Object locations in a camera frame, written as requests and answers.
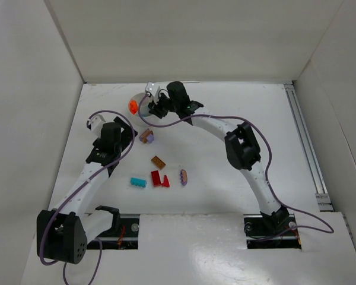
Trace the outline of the orange lego brick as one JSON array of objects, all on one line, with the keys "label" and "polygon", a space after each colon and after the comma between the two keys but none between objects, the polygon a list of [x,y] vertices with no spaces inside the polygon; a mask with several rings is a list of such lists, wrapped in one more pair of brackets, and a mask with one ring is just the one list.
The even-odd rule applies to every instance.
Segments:
[{"label": "orange lego brick", "polygon": [[138,113],[138,104],[136,100],[130,100],[128,103],[128,109],[131,114],[135,115]]}]

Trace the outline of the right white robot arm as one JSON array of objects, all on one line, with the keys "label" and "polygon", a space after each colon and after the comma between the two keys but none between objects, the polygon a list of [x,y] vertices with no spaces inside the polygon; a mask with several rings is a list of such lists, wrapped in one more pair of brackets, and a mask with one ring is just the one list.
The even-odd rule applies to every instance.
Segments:
[{"label": "right white robot arm", "polygon": [[225,116],[217,116],[202,103],[191,100],[180,81],[168,83],[163,90],[156,83],[148,83],[145,95],[151,100],[148,112],[158,118],[175,113],[183,122],[201,128],[225,144],[228,162],[248,181],[260,208],[262,222],[272,234],[278,233],[289,216],[288,210],[272,193],[271,185],[261,164],[260,146],[253,125],[243,119],[234,125]]}]

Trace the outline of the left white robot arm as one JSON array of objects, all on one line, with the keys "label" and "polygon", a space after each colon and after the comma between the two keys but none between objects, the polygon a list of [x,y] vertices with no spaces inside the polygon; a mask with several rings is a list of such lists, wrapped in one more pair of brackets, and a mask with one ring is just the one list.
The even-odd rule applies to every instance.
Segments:
[{"label": "left white robot arm", "polygon": [[99,205],[89,216],[86,213],[98,190],[130,152],[137,132],[120,113],[111,122],[92,116],[87,126],[97,138],[78,180],[52,209],[37,216],[37,255],[44,265],[78,264],[90,242],[120,228],[117,208]]}]

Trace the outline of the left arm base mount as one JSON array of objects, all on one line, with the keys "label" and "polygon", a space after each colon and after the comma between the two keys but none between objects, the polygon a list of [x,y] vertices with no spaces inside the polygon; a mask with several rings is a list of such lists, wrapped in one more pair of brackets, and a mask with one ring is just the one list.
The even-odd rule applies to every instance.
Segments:
[{"label": "left arm base mount", "polygon": [[119,227],[100,233],[103,250],[137,250],[140,215],[121,214]]}]

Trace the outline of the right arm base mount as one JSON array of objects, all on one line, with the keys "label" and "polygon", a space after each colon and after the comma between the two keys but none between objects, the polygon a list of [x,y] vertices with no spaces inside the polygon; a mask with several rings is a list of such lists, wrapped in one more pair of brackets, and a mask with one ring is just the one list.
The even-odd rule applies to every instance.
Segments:
[{"label": "right arm base mount", "polygon": [[298,231],[290,229],[290,225],[295,223],[295,217],[291,214],[282,226],[271,231],[264,224],[261,215],[245,215],[247,249],[301,249]]}]

